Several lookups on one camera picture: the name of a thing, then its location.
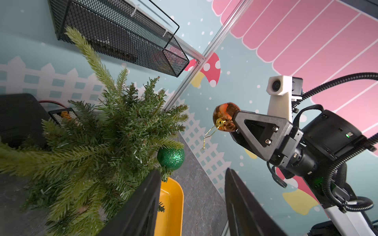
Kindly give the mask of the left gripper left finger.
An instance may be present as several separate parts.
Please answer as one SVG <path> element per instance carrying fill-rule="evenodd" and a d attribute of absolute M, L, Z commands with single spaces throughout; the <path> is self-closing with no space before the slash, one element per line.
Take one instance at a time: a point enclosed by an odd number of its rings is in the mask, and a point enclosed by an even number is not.
<path fill-rule="evenodd" d="M 158 213 L 161 176 L 151 171 L 99 236 L 153 236 Z"/>

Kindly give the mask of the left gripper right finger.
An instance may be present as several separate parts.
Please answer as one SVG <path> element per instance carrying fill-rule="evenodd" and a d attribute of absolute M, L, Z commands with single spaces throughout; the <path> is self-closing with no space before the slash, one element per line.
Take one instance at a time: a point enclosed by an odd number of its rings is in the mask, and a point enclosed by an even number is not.
<path fill-rule="evenodd" d="M 225 202 L 232 236 L 285 236 L 236 172 L 225 173 Z"/>

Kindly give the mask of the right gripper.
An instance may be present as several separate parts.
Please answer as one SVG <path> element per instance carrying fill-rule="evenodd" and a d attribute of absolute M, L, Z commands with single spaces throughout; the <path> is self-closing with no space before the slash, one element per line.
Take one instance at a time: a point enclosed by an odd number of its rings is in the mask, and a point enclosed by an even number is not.
<path fill-rule="evenodd" d="M 286 179 L 305 177 L 317 169 L 317 159 L 301 143 L 303 132 L 285 118 L 239 111 L 232 118 L 233 140 L 280 169 Z"/>

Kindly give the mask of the orange shiny ball ornament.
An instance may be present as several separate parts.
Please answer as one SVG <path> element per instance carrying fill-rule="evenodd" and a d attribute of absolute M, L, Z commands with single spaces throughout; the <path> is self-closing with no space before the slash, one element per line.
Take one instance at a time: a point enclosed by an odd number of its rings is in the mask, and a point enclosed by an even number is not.
<path fill-rule="evenodd" d="M 239 111 L 241 109 L 232 102 L 217 106 L 213 112 L 213 123 L 217 130 L 229 133 L 236 131 L 237 127 L 232 119 Z"/>

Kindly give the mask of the green glitter ball ornament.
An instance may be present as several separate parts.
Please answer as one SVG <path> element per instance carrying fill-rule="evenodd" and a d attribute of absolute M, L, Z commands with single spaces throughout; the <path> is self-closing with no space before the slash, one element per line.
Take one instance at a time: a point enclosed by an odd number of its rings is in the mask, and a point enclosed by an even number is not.
<path fill-rule="evenodd" d="M 157 153 L 160 165 L 167 170 L 178 170 L 185 161 L 185 151 L 183 148 L 161 148 Z"/>

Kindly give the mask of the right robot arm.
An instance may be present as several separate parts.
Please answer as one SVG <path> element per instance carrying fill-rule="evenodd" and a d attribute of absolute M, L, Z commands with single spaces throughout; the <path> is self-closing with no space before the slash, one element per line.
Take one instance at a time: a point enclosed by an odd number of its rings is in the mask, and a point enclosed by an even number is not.
<path fill-rule="evenodd" d="M 347 162 L 362 152 L 375 151 L 377 135 L 367 138 L 350 122 L 316 104 L 320 114 L 304 128 L 297 106 L 332 87 L 377 80 L 375 72 L 355 73 L 321 84 L 308 92 L 303 80 L 276 76 L 269 79 L 268 115 L 234 109 L 229 118 L 234 141 L 263 159 L 270 172 L 281 170 L 286 179 L 303 178 L 342 236 L 375 236 L 378 228 L 366 215 L 374 203 L 356 196 L 346 181 Z"/>

